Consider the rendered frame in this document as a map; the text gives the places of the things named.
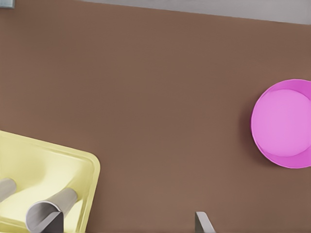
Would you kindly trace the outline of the pale yellow tray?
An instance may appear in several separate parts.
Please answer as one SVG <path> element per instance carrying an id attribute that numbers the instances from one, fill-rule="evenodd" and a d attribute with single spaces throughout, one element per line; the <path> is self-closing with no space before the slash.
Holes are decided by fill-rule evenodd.
<path id="1" fill-rule="evenodd" d="M 0 233 L 31 233 L 25 223 L 28 209 L 64 188 L 77 193 L 64 233 L 86 233 L 100 169 L 98 158 L 89 152 L 0 131 L 0 179 L 10 178 L 17 185 L 0 202 Z"/>

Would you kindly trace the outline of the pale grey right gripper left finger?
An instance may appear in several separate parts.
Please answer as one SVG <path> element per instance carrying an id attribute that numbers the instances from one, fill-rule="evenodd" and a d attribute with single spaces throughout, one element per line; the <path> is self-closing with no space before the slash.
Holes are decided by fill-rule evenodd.
<path id="1" fill-rule="evenodd" d="M 45 219 L 44 233 L 64 233 L 64 214 L 52 212 Z"/>

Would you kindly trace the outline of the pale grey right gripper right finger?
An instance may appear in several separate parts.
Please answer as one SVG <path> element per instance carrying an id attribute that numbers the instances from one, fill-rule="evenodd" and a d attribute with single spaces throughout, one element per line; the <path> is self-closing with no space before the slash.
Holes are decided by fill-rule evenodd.
<path id="1" fill-rule="evenodd" d="M 195 233 L 216 233 L 205 212 L 195 212 Z"/>

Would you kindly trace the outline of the pink bowl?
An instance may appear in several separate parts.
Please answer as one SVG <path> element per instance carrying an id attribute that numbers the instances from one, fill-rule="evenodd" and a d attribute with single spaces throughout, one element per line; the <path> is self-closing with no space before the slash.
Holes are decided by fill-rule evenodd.
<path id="1" fill-rule="evenodd" d="M 311 167 L 311 81 L 278 82 L 259 97 L 251 133 L 260 152 L 286 168 Z"/>

